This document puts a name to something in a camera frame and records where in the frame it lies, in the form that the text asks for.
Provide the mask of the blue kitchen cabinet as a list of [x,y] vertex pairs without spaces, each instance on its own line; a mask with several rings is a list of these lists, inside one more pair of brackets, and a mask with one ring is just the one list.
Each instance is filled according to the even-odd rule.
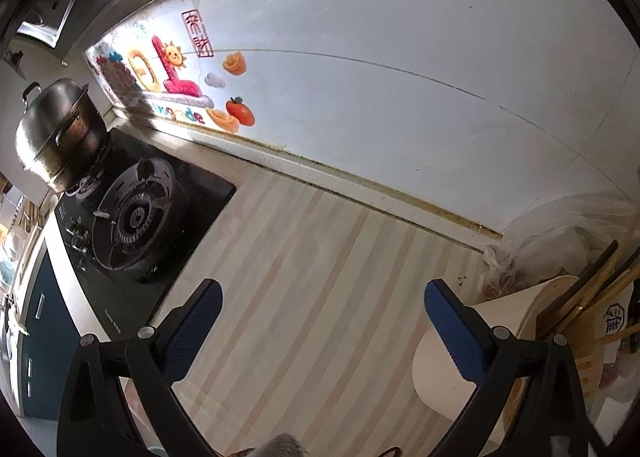
[[20,387],[24,414],[58,420],[70,363],[79,342],[48,251],[36,274],[27,309],[20,356]]

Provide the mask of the cream cylindrical utensil holder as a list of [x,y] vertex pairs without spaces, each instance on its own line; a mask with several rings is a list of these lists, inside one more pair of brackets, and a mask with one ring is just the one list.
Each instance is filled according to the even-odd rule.
[[413,387],[452,419],[432,455],[480,455],[495,431],[497,456],[606,455],[564,336],[522,339],[441,279],[425,285],[423,304],[428,327],[413,356]]

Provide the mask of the white paper packet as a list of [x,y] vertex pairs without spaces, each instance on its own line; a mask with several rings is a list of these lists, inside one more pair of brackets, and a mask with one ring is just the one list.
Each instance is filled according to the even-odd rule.
[[[601,336],[610,340],[616,333],[624,330],[628,323],[628,307],[634,285],[630,284],[622,291],[610,304],[606,306],[602,314]],[[620,347],[620,340],[608,341],[603,346],[603,363],[614,364],[617,359],[617,351]]]

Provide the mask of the black gas stove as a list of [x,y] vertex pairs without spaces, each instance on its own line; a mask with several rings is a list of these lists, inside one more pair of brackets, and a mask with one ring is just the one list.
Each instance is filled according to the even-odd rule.
[[235,186],[114,129],[62,195],[56,223],[79,287],[112,340],[151,321]]

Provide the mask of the white plastic bag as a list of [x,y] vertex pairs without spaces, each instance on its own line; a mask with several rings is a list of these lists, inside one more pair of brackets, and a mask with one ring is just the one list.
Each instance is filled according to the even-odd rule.
[[552,200],[509,224],[502,238],[484,249],[485,271],[478,290],[494,300],[555,276],[577,276],[616,240],[628,253],[639,245],[634,232],[624,242],[639,207],[626,199],[582,194]]

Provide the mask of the striped cat table mat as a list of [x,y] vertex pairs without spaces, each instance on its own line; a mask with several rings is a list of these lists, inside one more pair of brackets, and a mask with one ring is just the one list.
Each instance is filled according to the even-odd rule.
[[160,307],[205,278],[222,311],[175,393],[215,451],[280,433],[314,456],[426,455],[447,420],[416,395],[423,289],[474,301],[480,254],[350,200],[253,169]]

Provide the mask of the steel steamer pot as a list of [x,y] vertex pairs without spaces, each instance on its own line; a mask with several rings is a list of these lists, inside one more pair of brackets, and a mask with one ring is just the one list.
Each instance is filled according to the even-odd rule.
[[107,142],[105,121],[87,84],[61,78],[23,91],[24,114],[15,132],[18,160],[55,193],[87,177]]

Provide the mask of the colourful wall stickers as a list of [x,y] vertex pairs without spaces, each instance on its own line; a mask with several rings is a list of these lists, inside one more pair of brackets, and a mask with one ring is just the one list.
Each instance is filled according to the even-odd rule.
[[198,9],[122,24],[85,58],[107,99],[130,112],[227,134],[256,125],[240,94],[247,57],[217,52]]

